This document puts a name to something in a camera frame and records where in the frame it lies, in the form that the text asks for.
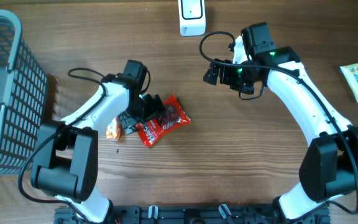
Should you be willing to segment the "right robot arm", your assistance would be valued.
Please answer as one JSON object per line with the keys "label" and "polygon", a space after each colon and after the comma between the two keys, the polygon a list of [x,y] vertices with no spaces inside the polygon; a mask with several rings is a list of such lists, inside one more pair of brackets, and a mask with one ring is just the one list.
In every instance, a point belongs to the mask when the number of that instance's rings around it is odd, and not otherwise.
{"label": "right robot arm", "polygon": [[358,214],[358,126],[338,113],[313,84],[298,54],[277,47],[266,23],[241,30],[228,45],[230,60],[209,60],[206,83],[228,85],[244,101],[257,99],[255,83],[270,89],[287,107],[308,144],[299,181],[269,206],[270,223],[320,218],[339,197],[355,194]]}

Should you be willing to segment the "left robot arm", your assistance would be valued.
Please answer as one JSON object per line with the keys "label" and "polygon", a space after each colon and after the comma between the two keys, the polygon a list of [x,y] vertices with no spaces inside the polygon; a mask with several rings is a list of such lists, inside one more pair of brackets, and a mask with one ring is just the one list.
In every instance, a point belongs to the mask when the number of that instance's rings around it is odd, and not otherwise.
{"label": "left robot arm", "polygon": [[99,134],[115,118],[130,134],[164,113],[160,97],[146,92],[150,80],[142,62],[128,60],[123,72],[103,75],[97,92],[74,113],[41,125],[30,183],[52,196],[52,203],[67,205],[74,220],[119,222],[112,201],[96,187]]}

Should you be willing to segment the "red Hacks candy bag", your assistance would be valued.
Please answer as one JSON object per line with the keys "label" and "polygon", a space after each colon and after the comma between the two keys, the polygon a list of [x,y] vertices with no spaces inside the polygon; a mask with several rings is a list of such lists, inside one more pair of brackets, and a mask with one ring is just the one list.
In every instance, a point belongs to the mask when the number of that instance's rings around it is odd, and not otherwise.
{"label": "red Hacks candy bag", "polygon": [[191,123],[178,98],[169,96],[164,102],[165,113],[159,118],[154,118],[145,124],[138,123],[138,135],[145,147],[153,146],[164,135],[176,130],[180,126]]}

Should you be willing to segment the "orange white small box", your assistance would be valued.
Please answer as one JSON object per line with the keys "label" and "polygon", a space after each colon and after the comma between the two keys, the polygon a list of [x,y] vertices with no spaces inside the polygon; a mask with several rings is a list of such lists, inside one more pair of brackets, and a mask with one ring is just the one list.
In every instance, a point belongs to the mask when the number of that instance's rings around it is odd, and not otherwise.
{"label": "orange white small box", "polygon": [[106,128],[106,138],[111,141],[118,141],[121,136],[121,124],[118,117],[115,117]]}

